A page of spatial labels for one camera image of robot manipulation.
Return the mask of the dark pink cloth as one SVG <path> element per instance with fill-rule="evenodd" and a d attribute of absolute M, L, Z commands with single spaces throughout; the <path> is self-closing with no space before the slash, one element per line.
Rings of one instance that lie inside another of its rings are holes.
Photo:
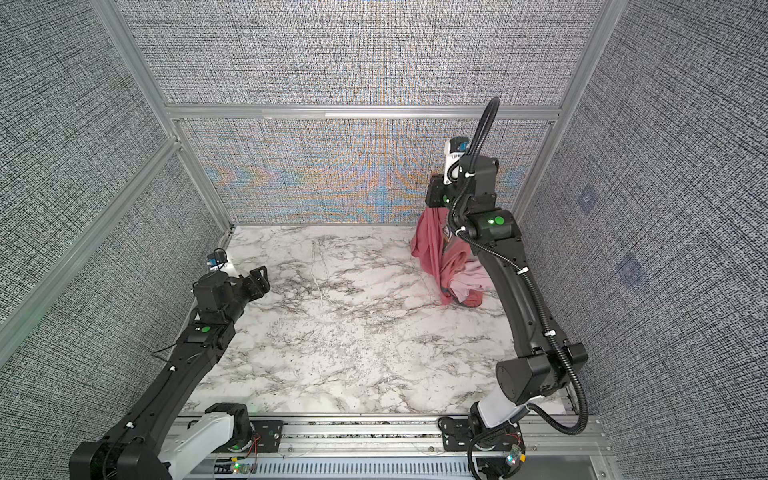
<path fill-rule="evenodd" d="M 411 256 L 417 258 L 422 270 L 433 277 L 444 305 L 461 303 L 456 300 L 451 284 L 465 269 L 470 255 L 467 244 L 445 235 L 448 212 L 447 208 L 427 207 L 419 217 L 410 241 Z"/>

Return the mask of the red shirt navy trim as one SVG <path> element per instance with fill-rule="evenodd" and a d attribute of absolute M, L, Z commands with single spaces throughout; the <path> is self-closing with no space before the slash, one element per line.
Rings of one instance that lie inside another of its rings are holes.
<path fill-rule="evenodd" d="M 447 224 L 442 226 L 440 285 L 444 294 L 459 305 L 476 308 L 492 281 L 470 245 L 454 235 Z"/>

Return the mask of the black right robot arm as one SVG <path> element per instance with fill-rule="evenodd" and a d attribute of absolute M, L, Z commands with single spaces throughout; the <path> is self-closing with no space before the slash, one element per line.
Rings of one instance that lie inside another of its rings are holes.
<path fill-rule="evenodd" d="M 483 266 L 510 326 L 516 356 L 497 363 L 496 386 L 475 406 L 480 430 L 511 425 L 533 412 L 556 431 L 578 435 L 588 424 L 588 403 L 578 371 L 588 353 L 573 343 L 551 315 L 526 259 L 513 214 L 496 204 L 498 161 L 462 153 L 446 156 L 444 171 L 431 178 L 426 204 L 445 207 L 454 235 L 467 243 Z M 572 387 L 577 419 L 565 425 L 535 404 Z"/>

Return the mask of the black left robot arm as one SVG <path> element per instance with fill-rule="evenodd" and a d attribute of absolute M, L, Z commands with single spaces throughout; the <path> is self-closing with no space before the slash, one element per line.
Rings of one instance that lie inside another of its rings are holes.
<path fill-rule="evenodd" d="M 253 427 L 247 407 L 236 403 L 216 404 L 181 436 L 171 440 L 167 435 L 198 384 L 223 357 L 246 306 L 269 290 L 264 266 L 246 276 L 213 270 L 195 282 L 197 319 L 123 418 L 101 439 L 75 449 L 70 478 L 183 479 L 215 450 L 246 446 Z"/>

